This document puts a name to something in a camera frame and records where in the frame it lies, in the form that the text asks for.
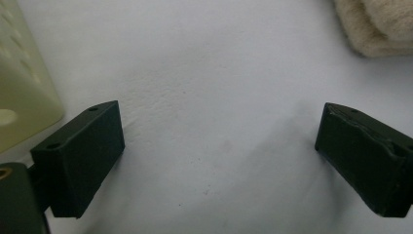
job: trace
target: dark green part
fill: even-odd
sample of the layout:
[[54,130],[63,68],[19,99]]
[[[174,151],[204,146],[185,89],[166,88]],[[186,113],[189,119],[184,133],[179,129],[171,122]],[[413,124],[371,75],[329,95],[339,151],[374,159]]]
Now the dark green part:
[[31,150],[33,174],[48,183],[38,194],[56,217],[81,217],[124,148],[118,101],[85,110]]
[[327,103],[316,150],[376,214],[405,217],[413,198],[413,139],[370,116]]
[[24,164],[0,165],[0,193],[0,233],[49,233]]

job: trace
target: cream plastic object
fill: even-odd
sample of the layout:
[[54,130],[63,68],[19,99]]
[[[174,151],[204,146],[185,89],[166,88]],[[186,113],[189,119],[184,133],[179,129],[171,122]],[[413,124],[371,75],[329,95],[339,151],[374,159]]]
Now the cream plastic object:
[[0,0],[0,152],[63,115],[52,80],[16,0]]

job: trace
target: white tablecloth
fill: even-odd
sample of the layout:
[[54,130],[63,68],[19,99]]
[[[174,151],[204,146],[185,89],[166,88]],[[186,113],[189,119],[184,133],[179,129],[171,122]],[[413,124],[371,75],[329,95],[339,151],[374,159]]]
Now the white tablecloth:
[[413,58],[361,58],[331,0],[19,0],[66,116],[120,102],[127,148],[53,233],[411,233],[314,150],[325,102],[413,136]]

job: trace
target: fabric surface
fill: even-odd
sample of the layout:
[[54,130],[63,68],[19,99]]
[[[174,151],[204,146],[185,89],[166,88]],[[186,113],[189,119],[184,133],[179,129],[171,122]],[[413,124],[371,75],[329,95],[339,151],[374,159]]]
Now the fabric surface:
[[361,0],[373,24],[390,40],[413,40],[413,1]]
[[335,0],[338,16],[353,48],[366,57],[413,54],[413,42],[392,41],[370,20],[361,0]]

